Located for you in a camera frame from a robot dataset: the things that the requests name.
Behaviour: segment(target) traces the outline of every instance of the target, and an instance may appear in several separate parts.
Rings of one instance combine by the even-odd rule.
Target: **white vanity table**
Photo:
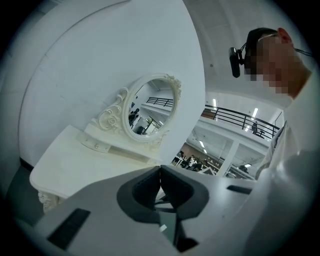
[[[151,80],[160,80],[170,86],[174,102],[172,110],[164,125],[154,134],[135,134],[128,122],[129,109],[133,98]],[[146,75],[138,79],[130,91],[121,89],[115,103],[102,111],[98,118],[93,118],[84,131],[71,125],[66,127],[30,175],[31,185],[39,191],[43,211],[48,212],[94,182],[160,165],[158,150],[163,136],[170,131],[180,93],[181,84],[173,76]]]

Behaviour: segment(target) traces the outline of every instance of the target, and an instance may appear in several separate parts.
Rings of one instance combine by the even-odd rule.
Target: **white pillar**
[[[238,147],[239,147],[239,141],[234,140],[232,143],[232,146],[229,150],[229,153],[228,153],[227,157],[225,158],[223,164],[221,165],[219,171],[217,172],[216,176],[219,176],[219,177],[225,176],[226,172],[228,171],[229,166],[232,163],[232,160],[235,157],[235,154],[237,152]]]

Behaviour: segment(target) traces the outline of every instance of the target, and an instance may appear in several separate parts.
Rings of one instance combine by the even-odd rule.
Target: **black slot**
[[[247,194],[247,195],[249,195],[252,190],[251,188],[235,186],[235,185],[230,185],[226,189],[234,192],[242,193],[242,194]]]
[[[209,192],[203,184],[174,171],[175,169],[177,168],[161,165],[161,187],[176,209],[179,220],[195,218],[209,201]]]
[[[160,189],[159,167],[155,166],[144,174],[124,183],[116,194],[122,211],[136,222],[160,223],[155,212],[155,201]]]
[[[48,241],[65,250],[88,218],[90,211],[77,208],[53,232]]]

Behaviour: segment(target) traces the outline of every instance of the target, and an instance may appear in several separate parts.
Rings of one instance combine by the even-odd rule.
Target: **ear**
[[[278,32],[279,38],[281,38],[282,43],[289,44],[292,47],[294,46],[294,43],[292,42],[292,39],[291,39],[290,35],[287,33],[287,31],[285,31],[283,28],[279,27],[277,32]]]

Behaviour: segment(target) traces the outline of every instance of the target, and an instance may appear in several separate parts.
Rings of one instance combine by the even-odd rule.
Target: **mirror frame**
[[[140,90],[142,86],[148,83],[151,80],[162,80],[167,82],[173,94],[173,106],[171,113],[164,123],[164,125],[155,133],[151,135],[139,135],[132,131],[129,125],[129,109],[133,102],[134,96]],[[122,120],[123,120],[123,128],[125,133],[133,140],[137,142],[150,142],[162,137],[164,134],[170,131],[170,125],[175,114],[178,111],[179,103],[180,103],[180,96],[181,96],[181,82],[177,80],[174,76],[165,74],[165,73],[154,73],[142,76],[137,81],[135,81],[130,89],[129,94],[127,95],[126,99],[124,100],[124,106],[122,111]]]

